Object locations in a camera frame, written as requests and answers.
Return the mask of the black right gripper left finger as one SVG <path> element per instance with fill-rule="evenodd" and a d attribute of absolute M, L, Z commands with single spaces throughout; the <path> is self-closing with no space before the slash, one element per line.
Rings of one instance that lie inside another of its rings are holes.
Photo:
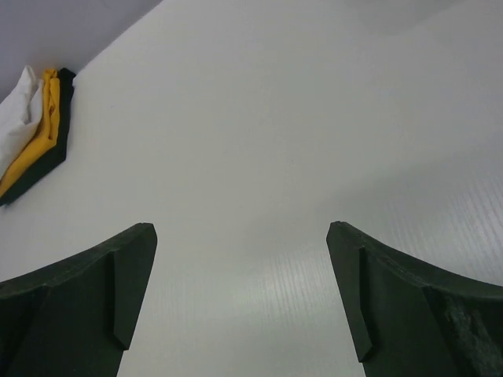
<path fill-rule="evenodd" d="M 3 376 L 115 376 L 156 255 L 153 224 L 1 283 Z"/>

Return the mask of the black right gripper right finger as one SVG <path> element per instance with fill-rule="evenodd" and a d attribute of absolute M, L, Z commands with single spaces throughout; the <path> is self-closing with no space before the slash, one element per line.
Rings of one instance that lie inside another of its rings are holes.
<path fill-rule="evenodd" d="M 502 288 L 397 251 L 343 221 L 326 237 L 367 376 L 500 376 Z"/>

